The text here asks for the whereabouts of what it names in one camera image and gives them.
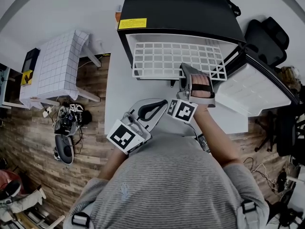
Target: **white tablecloth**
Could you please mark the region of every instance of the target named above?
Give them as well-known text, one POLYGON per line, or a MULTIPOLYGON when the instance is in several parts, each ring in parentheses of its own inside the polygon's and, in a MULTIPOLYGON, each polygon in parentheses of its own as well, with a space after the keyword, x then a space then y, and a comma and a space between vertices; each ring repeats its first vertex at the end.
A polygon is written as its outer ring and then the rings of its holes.
POLYGON ((89 35, 75 30, 43 44, 40 49, 31 85, 21 86, 19 100, 29 109, 42 109, 39 99, 69 95, 76 100, 79 55, 89 35))

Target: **table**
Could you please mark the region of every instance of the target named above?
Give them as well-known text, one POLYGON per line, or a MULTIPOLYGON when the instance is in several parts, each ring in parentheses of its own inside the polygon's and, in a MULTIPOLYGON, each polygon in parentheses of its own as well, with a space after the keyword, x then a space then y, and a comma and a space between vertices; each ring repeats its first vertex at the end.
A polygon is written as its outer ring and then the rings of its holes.
POLYGON ((87 47, 89 34, 79 30, 67 32, 43 44, 40 49, 31 85, 20 88, 20 101, 27 108, 42 109, 41 103, 59 105, 48 98, 78 95, 99 102, 100 98, 77 87, 76 76, 81 50, 98 66, 101 63, 87 47))
MULTIPOLYGON (((115 120, 121 119, 124 112, 128 111, 137 101, 145 98, 162 98, 170 102, 172 98, 176 98, 178 87, 178 83, 176 83, 171 88, 170 81, 138 81, 132 78, 132 69, 129 60, 121 40, 116 34, 107 80, 105 134, 109 133, 115 120)), ((209 108, 209 112, 227 134, 248 131, 248 118, 224 105, 217 103, 215 108, 209 108)), ((201 133, 194 120, 192 120, 191 125, 198 134, 201 133)), ((189 126, 170 118, 166 114, 163 115, 158 125, 153 129, 152 135, 160 132, 193 135, 193 131, 189 126)))
POLYGON ((8 83, 8 80, 10 80, 9 79, 9 74, 10 74, 10 68, 9 67, 7 67, 6 70, 4 70, 4 71, 0 71, 0 78, 1 77, 4 78, 3 82, 0 79, 0 87, 1 87, 0 107, 1 108, 6 108, 6 109, 11 109, 12 107, 27 108, 26 106, 24 106, 22 104, 14 104, 14 103, 10 103, 10 102, 5 101, 6 85, 8 83))

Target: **person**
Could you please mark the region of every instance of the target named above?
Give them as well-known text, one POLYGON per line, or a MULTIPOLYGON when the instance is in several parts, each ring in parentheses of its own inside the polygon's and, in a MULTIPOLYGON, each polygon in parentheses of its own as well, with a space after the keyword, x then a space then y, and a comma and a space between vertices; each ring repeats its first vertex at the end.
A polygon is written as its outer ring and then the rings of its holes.
MULTIPOLYGON (((192 83, 208 85, 206 76, 192 83)), ((192 91, 192 96, 210 97, 192 91)), ((239 148, 199 105, 194 114, 210 148, 204 152, 190 137, 155 136, 127 157, 115 148, 97 178, 91 179, 68 218, 93 202, 89 214, 94 228, 207 228, 238 226, 238 209, 252 201, 264 228, 269 208, 239 148)), ((68 228, 69 220, 64 223, 68 228)))

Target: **shelf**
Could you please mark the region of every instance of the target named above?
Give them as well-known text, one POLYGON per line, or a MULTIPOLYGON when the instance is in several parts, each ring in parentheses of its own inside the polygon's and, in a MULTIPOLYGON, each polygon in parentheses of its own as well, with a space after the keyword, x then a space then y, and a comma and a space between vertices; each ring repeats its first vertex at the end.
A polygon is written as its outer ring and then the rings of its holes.
POLYGON ((208 73, 212 80, 226 81, 223 56, 216 40, 208 45, 170 42, 137 42, 134 47, 132 76, 142 80, 185 78, 181 63, 208 73))

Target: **striped shirt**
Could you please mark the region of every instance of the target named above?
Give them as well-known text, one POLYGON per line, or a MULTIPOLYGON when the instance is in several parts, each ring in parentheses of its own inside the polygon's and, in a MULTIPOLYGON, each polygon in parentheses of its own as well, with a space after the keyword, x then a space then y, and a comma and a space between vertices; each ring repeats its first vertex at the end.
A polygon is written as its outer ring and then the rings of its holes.
POLYGON ((91 179, 70 215, 94 202, 90 218, 96 229, 232 229, 246 199, 268 218, 264 197, 244 165, 222 168, 194 139, 163 135, 136 150, 110 181, 91 179))

